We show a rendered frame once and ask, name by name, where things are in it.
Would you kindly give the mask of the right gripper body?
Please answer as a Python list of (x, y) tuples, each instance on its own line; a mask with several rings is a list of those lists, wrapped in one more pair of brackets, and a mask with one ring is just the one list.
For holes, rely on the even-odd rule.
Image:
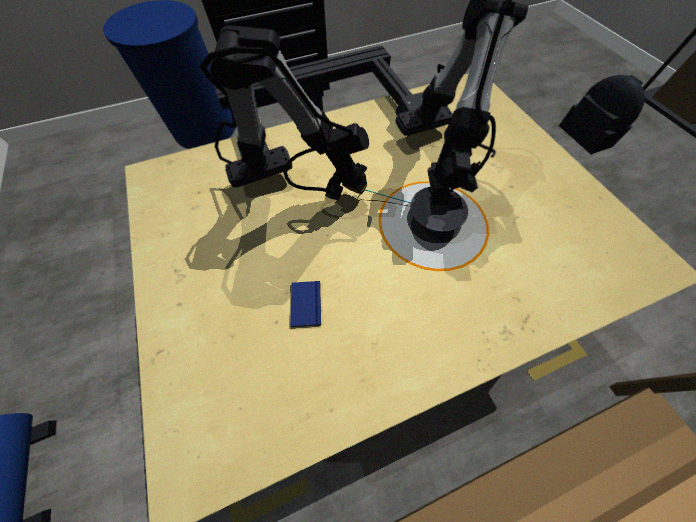
[(342, 186), (350, 186), (352, 188), (355, 188), (359, 192), (361, 192), (362, 189), (366, 186), (367, 180), (366, 174), (364, 172), (367, 170), (367, 167), (363, 164), (355, 164), (350, 155), (346, 154), (343, 160), (339, 162), (332, 162), (332, 164), (334, 165), (335, 169), (338, 169), (338, 172), (337, 170), (335, 170), (335, 173), (348, 175), (341, 182)]

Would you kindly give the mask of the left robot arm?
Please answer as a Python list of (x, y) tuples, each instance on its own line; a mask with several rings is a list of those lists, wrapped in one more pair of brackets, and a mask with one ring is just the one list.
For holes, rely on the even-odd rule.
[[(444, 132), (445, 142), (439, 156), (443, 183), (450, 189), (461, 187), (473, 192), (478, 188), (475, 176), (481, 162), (471, 164), (471, 148), (476, 149), (488, 135), (491, 90), (501, 53), (511, 30), (526, 18), (528, 11), (528, 5), (511, 2), (505, 14), (500, 14), (505, 2), (470, 0), (463, 19), (462, 38), (447, 65), (423, 91), (421, 107), (398, 116), (407, 131), (452, 118)], [(469, 67), (463, 93), (452, 113), (448, 105), (453, 102), (457, 86)]]

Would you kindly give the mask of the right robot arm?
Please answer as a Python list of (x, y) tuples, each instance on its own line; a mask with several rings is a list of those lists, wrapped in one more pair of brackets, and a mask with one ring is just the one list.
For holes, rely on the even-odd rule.
[[(264, 41), (271, 41), (274, 45)], [(295, 79), (279, 51), (280, 41), (278, 34), (271, 29), (228, 25), (222, 27), (219, 32), (215, 52), (232, 47), (263, 47), (266, 50), (271, 48), (269, 52), (283, 62)], [(346, 154), (368, 149), (369, 137), (363, 127), (357, 123), (345, 126), (353, 131), (353, 135), (350, 139), (340, 142), (339, 140), (349, 133), (319, 120), (280, 63), (269, 56), (261, 55), (264, 54), (236, 53), (218, 57), (213, 59), (210, 68), (212, 77), (227, 93), (238, 129), (237, 144), (242, 159), (225, 165), (231, 183), (285, 167), (289, 160), (284, 146), (263, 152), (266, 133), (264, 126), (259, 122), (253, 92), (253, 84), (257, 82), (287, 112), (306, 144), (320, 155), (326, 153), (331, 162), (339, 162)], [(296, 79), (295, 81), (297, 82)], [(299, 85), (298, 82), (297, 84)], [(299, 87), (302, 89), (300, 85)], [(303, 89), (302, 91), (304, 92)], [(305, 92), (304, 94), (306, 95)], [(318, 114), (328, 119), (324, 111), (319, 110), (308, 96), (307, 99)]]

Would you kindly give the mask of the grey perforated disc with centre hole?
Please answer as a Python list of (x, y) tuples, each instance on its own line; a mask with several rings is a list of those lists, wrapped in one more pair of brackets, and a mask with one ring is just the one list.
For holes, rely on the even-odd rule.
[[(411, 231), (420, 239), (431, 243), (444, 243), (458, 235), (468, 217), (468, 207), (465, 200), (455, 191), (453, 191), (452, 201), (446, 206), (433, 207), (430, 190), (431, 186), (423, 188), (413, 196), (412, 212), (410, 208), (407, 222)], [(414, 217), (418, 219), (418, 222)]]

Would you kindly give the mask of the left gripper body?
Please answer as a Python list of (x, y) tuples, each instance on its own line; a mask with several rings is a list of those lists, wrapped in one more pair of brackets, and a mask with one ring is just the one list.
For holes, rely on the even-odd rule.
[[(437, 162), (438, 164), (436, 164)], [(444, 186), (442, 164), (440, 163), (439, 158), (437, 162), (432, 162), (431, 167), (427, 169), (431, 185), (430, 191), (432, 202), (433, 206), (446, 206), (453, 199), (454, 189), (449, 189)]]

